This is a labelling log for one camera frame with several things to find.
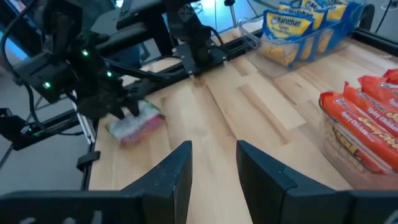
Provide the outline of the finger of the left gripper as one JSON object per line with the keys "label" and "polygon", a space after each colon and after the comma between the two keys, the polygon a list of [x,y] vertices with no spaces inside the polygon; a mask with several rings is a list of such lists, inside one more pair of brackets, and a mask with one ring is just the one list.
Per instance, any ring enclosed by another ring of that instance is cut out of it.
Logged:
{"label": "finger of the left gripper", "polygon": [[134,116],[139,115],[139,101],[143,100],[148,94],[150,84],[150,80],[145,78],[142,80],[136,80],[125,86],[125,89],[127,90],[127,95],[125,96],[125,107]]}
{"label": "finger of the left gripper", "polygon": [[108,113],[122,120],[125,118],[124,112],[122,110],[122,106],[119,104],[112,104],[107,106]]}

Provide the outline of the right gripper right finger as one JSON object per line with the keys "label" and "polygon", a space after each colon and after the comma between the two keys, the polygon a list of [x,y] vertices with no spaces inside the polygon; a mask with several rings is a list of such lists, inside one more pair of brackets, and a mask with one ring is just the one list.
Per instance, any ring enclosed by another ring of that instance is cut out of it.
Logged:
{"label": "right gripper right finger", "polygon": [[397,190],[334,190],[244,140],[236,160],[253,224],[398,224]]}

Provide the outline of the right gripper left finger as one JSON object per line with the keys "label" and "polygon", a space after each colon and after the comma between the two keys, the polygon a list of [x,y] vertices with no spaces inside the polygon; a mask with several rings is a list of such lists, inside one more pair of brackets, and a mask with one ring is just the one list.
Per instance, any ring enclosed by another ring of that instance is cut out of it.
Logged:
{"label": "right gripper left finger", "polygon": [[186,224],[193,179],[184,141],[122,190],[20,191],[0,197],[0,224]]}

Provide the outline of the orange Saucy Noods ramen pack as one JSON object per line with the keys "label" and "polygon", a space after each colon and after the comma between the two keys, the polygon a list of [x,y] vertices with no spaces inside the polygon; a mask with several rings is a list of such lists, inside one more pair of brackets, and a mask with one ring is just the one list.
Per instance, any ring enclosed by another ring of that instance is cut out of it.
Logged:
{"label": "orange Saucy Noods ramen pack", "polygon": [[373,174],[398,173],[398,139],[341,93],[321,93],[319,102],[327,115],[357,140],[356,144],[344,144],[357,161]]}
{"label": "orange Saucy Noods ramen pack", "polygon": [[398,109],[378,102],[345,82],[343,95],[386,131],[398,138]]}
{"label": "orange Saucy Noods ramen pack", "polygon": [[398,68],[388,69],[384,73],[383,78],[386,80],[387,83],[398,85]]}

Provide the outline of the clear plastic bin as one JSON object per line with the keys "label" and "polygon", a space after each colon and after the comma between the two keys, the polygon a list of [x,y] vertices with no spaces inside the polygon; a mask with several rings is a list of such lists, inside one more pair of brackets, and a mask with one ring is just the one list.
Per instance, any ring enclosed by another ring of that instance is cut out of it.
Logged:
{"label": "clear plastic bin", "polygon": [[321,106],[320,109],[323,115],[321,151],[349,184],[356,189],[398,190],[398,173],[370,172],[344,146],[344,144],[356,144],[357,140],[332,120]]}
{"label": "clear plastic bin", "polygon": [[[339,22],[334,23],[330,26],[330,28],[333,28],[335,32],[329,44],[328,50],[325,53],[318,53],[317,45],[315,48],[315,55],[313,60],[300,60],[301,54],[299,54],[298,60],[291,67],[286,67],[264,55],[262,51],[263,14],[261,18],[258,18],[256,20],[239,21],[239,31],[242,35],[246,48],[250,51],[250,62],[252,62],[255,67],[263,70],[267,76],[277,77],[304,65],[308,65],[318,59],[321,59],[333,52],[344,48],[348,44],[348,40],[352,36],[354,29],[360,22],[364,7],[366,5],[366,0],[344,1],[348,3],[348,7],[347,10],[345,10],[343,18]],[[298,0],[297,2],[291,1],[289,3],[293,3],[294,6],[299,6],[300,0]]]}

